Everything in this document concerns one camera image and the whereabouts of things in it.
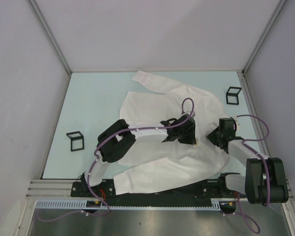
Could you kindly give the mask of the white button-up shirt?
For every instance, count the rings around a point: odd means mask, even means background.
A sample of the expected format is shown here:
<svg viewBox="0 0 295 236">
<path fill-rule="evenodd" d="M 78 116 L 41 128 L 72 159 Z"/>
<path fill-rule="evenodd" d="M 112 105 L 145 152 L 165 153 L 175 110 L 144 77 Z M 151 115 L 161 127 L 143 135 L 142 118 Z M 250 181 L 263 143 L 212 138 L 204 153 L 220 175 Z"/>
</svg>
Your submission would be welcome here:
<svg viewBox="0 0 295 236">
<path fill-rule="evenodd" d="M 223 104 L 215 94 L 143 71 L 137 72 L 133 79 L 149 93 L 129 92 L 120 109 L 121 119 L 149 126 L 178 118 L 182 111 L 194 111 L 195 137 L 200 144 L 135 143 L 119 161 L 128 170 L 114 179 L 126 176 L 132 183 L 176 188 L 210 178 L 228 165 L 230 156 L 206 138 L 219 119 L 225 117 Z"/>
</svg>

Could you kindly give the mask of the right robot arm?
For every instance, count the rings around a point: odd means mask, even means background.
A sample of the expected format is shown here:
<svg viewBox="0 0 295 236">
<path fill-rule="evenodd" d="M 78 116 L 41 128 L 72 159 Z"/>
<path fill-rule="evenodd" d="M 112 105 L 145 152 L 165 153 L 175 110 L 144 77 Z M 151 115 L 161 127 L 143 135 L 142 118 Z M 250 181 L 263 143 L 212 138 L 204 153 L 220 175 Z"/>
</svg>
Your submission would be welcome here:
<svg viewBox="0 0 295 236">
<path fill-rule="evenodd" d="M 289 193 L 282 160 L 254 150 L 247 144 L 248 140 L 236 135 L 236 129 L 235 119 L 220 118 L 218 127 L 206 137 L 245 166 L 245 176 L 227 174 L 217 184 L 218 194 L 229 197 L 236 191 L 245 195 L 249 203 L 264 206 L 287 202 Z"/>
</svg>

